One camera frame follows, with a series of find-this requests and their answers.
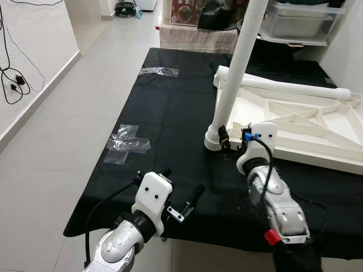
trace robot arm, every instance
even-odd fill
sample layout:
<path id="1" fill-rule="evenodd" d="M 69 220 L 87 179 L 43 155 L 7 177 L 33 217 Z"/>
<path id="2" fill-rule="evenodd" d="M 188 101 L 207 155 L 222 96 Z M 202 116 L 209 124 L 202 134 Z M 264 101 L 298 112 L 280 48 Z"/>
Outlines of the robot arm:
<path id="1" fill-rule="evenodd" d="M 244 129 L 242 140 L 245 152 L 237 160 L 237 169 L 247 177 L 252 205 L 258 207 L 262 203 L 265 206 L 269 227 L 285 244 L 304 244 L 310 238 L 304 213 L 292 199 L 289 187 L 277 171 L 272 168 L 269 174 L 270 156 L 266 148 L 255 141 L 256 138 L 259 139 L 273 152 L 276 136 L 277 127 L 274 123 L 255 123 Z"/>
<path id="2" fill-rule="evenodd" d="M 137 191 L 132 214 L 123 216 L 119 226 L 107 232 L 97 243 L 94 258 L 84 272 L 128 272 L 144 243 L 152 236 L 160 236 L 164 231 L 163 213 L 182 222 L 195 208 L 204 186 L 199 185 L 185 203 L 181 213 L 170 204 L 173 187 L 162 174 L 150 172 L 144 175 Z"/>

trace baseboard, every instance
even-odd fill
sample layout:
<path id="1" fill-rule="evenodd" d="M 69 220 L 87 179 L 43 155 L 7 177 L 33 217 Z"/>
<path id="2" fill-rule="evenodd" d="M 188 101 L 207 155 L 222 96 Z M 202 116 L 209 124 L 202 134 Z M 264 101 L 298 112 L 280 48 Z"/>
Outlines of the baseboard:
<path id="1" fill-rule="evenodd" d="M 105 20 L 105 21 L 111 21 L 113 20 L 115 17 L 115 12 L 113 12 L 113 14 L 109 15 L 109 16 L 106 16 L 106 15 L 101 15 L 101 19 L 102 20 Z"/>
<path id="2" fill-rule="evenodd" d="M 0 135 L 0 152 L 2 152 L 8 143 L 13 139 L 17 132 L 29 120 L 41 103 L 48 97 L 48 95 L 57 87 L 65 75 L 72 69 L 72 67 L 81 58 L 81 51 L 78 51 L 70 61 L 62 68 L 62 70 L 44 87 L 43 92 L 34 99 L 34 101 L 22 111 L 16 120 Z"/>

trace beige cloth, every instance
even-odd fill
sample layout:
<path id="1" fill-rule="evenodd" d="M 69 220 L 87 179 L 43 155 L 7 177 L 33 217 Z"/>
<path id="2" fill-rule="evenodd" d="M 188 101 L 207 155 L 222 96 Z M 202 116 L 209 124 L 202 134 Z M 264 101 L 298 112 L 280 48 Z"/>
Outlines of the beige cloth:
<path id="1" fill-rule="evenodd" d="M 160 24 L 160 47 L 188 51 L 233 54 L 237 30 L 203 31 L 197 27 Z"/>

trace tiled floor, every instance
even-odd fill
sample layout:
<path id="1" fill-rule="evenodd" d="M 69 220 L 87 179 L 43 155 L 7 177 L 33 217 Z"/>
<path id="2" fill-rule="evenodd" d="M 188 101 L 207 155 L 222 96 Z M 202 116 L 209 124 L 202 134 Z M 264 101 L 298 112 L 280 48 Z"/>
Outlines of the tiled floor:
<path id="1" fill-rule="evenodd" d="M 150 47 L 161 10 L 115 18 L 0 154 L 0 272 L 77 272 L 83 236 L 63 228 L 122 110 Z M 104 230 L 91 234 L 91 245 Z M 326 272 L 362 270 L 361 261 L 324 260 Z M 265 271 L 268 254 L 152 239 L 133 272 Z"/>

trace wire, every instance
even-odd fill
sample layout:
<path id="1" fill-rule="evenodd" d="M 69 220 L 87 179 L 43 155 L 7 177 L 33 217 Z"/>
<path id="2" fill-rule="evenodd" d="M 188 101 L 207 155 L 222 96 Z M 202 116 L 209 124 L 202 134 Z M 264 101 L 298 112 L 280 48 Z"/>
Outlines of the wire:
<path id="1" fill-rule="evenodd" d="M 33 4 L 33 3 L 28 3 L 28 2 L 18 2 L 18 1 L 14 1 L 14 0 L 10 0 L 10 1 L 11 2 L 14 2 L 14 3 L 27 3 L 29 5 L 34 5 L 34 6 L 53 6 L 53 5 L 56 5 L 56 4 L 60 3 L 60 2 L 62 2 L 63 0 L 58 1 L 56 3 L 53 3 L 53 4 Z M 9 57 L 9 51 L 8 51 L 8 48 L 7 48 L 5 28 L 6 28 L 6 31 L 7 31 L 8 35 L 9 35 L 9 38 L 10 38 L 11 42 L 25 56 L 25 58 L 29 60 L 29 62 L 32 64 L 32 66 L 38 71 L 38 73 L 42 77 L 43 82 L 42 82 L 41 89 L 39 91 L 35 91 L 34 90 L 33 86 L 27 82 L 26 78 L 23 76 L 23 74 L 19 70 L 11 67 L 11 61 L 10 61 L 10 57 Z M 0 72 L 1 72 L 1 75 L 0 75 L 0 77 L 1 77 L 1 86 L 3 88 L 3 93 L 4 93 L 4 97 L 5 97 L 6 103 L 9 104 L 9 105 L 14 105 L 17 102 L 21 101 L 21 99 L 23 98 L 24 95 L 30 94 L 30 89 L 32 91 L 34 91 L 34 92 L 40 92 L 40 91 L 42 91 L 43 88 L 44 88 L 44 84 L 45 84 L 45 77 L 42 74 L 42 72 L 40 71 L 40 69 L 34 64 L 34 62 L 25 54 L 24 51 L 21 50 L 21 48 L 12 39 L 11 34 L 10 34 L 10 31 L 9 31 L 9 29 L 8 29 L 6 23 L 5 23 L 5 20 L 4 20 L 3 14 L 2 14 L 2 7 L 1 7 L 1 5 L 0 5 L 0 31 L 2 31 L 2 34 L 3 34 L 3 37 L 4 37 L 3 44 L 4 44 L 6 58 L 7 58 L 7 66 L 0 67 Z M 20 76 L 23 79 L 23 82 L 22 83 L 18 82 L 18 79 L 16 79 L 16 81 L 14 79 L 11 79 L 11 77 L 6 74 L 6 73 L 11 72 L 11 71 L 16 72 L 16 76 Z M 7 85 L 4 84 L 4 78 L 8 79 L 11 82 L 10 83 L 11 91 L 12 92 L 14 91 L 14 92 L 20 94 L 20 97 L 18 99 L 16 99 L 15 101 L 10 101 L 8 99 L 6 87 L 9 88 L 9 85 L 8 84 Z"/>
<path id="2" fill-rule="evenodd" d="M 28 82 L 26 81 L 26 79 L 24 78 L 23 74 L 15 69 L 15 68 L 12 68 L 10 67 L 11 66 L 11 62 L 10 62 L 10 57 L 9 57 L 9 51 L 7 50 L 7 43 L 6 43 L 6 35 L 5 35 L 5 27 L 4 27 L 4 17 L 3 17 L 3 14 L 2 14 L 2 8 L 1 8 L 1 5 L 0 5 L 0 26 L 1 26 L 1 30 L 2 30 L 2 34 L 4 36 L 4 48 L 5 48 L 5 53 L 6 53 L 6 58 L 7 58 L 7 66 L 2 68 L 0 67 L 0 71 L 1 71 L 1 85 L 2 85 L 2 88 L 3 88 L 3 92 L 4 92 L 4 97 L 5 97 L 5 101 L 6 103 L 8 103 L 9 105 L 13 105 L 17 102 L 19 102 L 22 98 L 23 98 L 23 95 L 28 95 L 30 93 L 30 88 L 29 88 L 29 84 Z M 16 71 L 17 73 L 19 73 L 21 75 L 21 77 L 24 79 L 24 84 L 26 84 L 26 86 L 28 87 L 29 91 L 28 92 L 23 92 L 23 89 L 22 87 L 14 80 L 10 79 L 7 75 L 6 75 L 6 71 Z M 13 101 L 13 102 L 10 102 L 7 98 L 7 95 L 6 95 L 6 90 L 5 90 L 5 85 L 4 85 L 4 77 L 7 78 L 8 80 L 10 80 L 11 82 L 15 83 L 16 85 L 18 85 L 20 91 L 17 90 L 17 87 L 16 85 L 14 84 L 11 84 L 11 90 L 12 91 L 15 91 L 17 92 L 18 94 L 20 94 L 20 98 L 18 98 L 17 100 Z"/>
<path id="3" fill-rule="evenodd" d="M 33 67 L 38 71 L 38 73 L 40 74 L 40 76 L 42 77 L 42 79 L 43 79 L 43 82 L 42 82 L 42 85 L 41 85 L 41 88 L 40 88 L 40 90 L 39 91 L 35 91 L 34 90 L 34 88 L 33 88 L 33 86 L 29 83 L 29 85 L 30 85 L 30 87 L 32 88 L 32 90 L 33 90 L 33 92 L 41 92 L 42 90 L 43 90 L 43 88 L 44 88 L 44 84 L 45 84 L 45 77 L 44 77 L 44 75 L 42 74 L 42 72 L 40 71 L 40 69 L 34 64 L 34 62 L 24 53 L 24 51 L 22 51 L 21 49 L 20 49 L 20 47 L 16 44 L 16 42 L 12 39 L 12 37 L 11 37 L 11 34 L 10 34 L 10 32 L 9 32 L 9 29 L 8 29 L 8 27 L 7 27 L 7 25 L 6 25 L 6 23 L 5 23 L 5 21 L 3 22 L 3 25 L 5 26 L 5 28 L 6 28 L 6 31 L 7 31 L 7 34 L 9 35 L 9 38 L 10 38 L 10 40 L 11 40 L 11 42 L 16 46 L 16 48 L 21 52 L 21 54 L 23 54 L 24 56 L 25 56 L 25 58 L 27 58 L 28 60 L 29 60 L 29 62 L 33 65 Z"/>
<path id="4" fill-rule="evenodd" d="M 90 254 L 90 222 L 94 212 L 104 203 L 112 199 L 113 197 L 117 196 L 118 194 L 122 193 L 124 190 L 129 188 L 131 185 L 136 184 L 135 181 L 130 182 L 128 185 L 124 186 L 120 190 L 114 192 L 113 194 L 109 195 L 107 198 L 98 202 L 98 204 L 91 210 L 87 217 L 86 226 L 85 226 L 85 251 L 86 251 L 86 261 L 85 261 L 85 268 L 91 262 L 91 254 Z"/>
<path id="5" fill-rule="evenodd" d="M 324 221 L 323 221 L 322 225 L 320 226 L 319 235 L 318 235 L 318 237 L 319 237 L 318 244 L 321 245 L 323 243 L 324 231 L 325 231 L 325 228 L 326 228 L 326 226 L 328 224 L 328 208 L 325 205 L 323 205 L 323 204 L 321 204 L 321 203 L 319 203 L 317 201 L 310 200 L 310 199 L 308 199 L 306 197 L 303 197 L 303 196 L 301 196 L 301 195 L 299 195 L 297 193 L 294 193 L 293 191 L 290 191 L 290 192 L 296 198 L 299 198 L 299 199 L 301 199 L 303 201 L 306 201 L 306 202 L 308 202 L 310 204 L 316 205 L 316 206 L 320 207 L 321 209 L 323 209 L 325 211 L 325 218 L 324 218 Z"/>
<path id="6" fill-rule="evenodd" d="M 59 4 L 61 2 L 63 2 L 64 0 L 59 0 L 58 2 L 52 3 L 52 4 L 33 4 L 33 3 L 29 3 L 29 2 L 22 2 L 22 1 L 15 1 L 15 0 L 9 0 L 11 2 L 17 3 L 17 4 L 28 4 L 28 5 L 32 5 L 32 6 L 54 6 L 56 4 Z"/>
<path id="7" fill-rule="evenodd" d="M 271 177 L 271 173 L 272 173 L 272 169 L 273 169 L 273 156 L 272 156 L 271 149 L 261 139 L 252 136 L 252 140 L 256 141 L 257 143 L 259 143 L 260 145 L 262 145 L 266 149 L 266 151 L 268 153 L 268 156 L 269 156 L 269 159 L 270 159 L 269 167 L 268 167 L 268 173 L 267 173 L 267 177 L 266 177 L 266 182 L 265 182 L 265 184 L 263 186 L 263 190 L 262 190 L 262 194 L 261 194 L 261 198 L 260 198 L 260 204 L 262 204 L 264 199 L 265 199 L 267 186 L 268 186 L 268 183 L 270 181 L 270 177 Z"/>

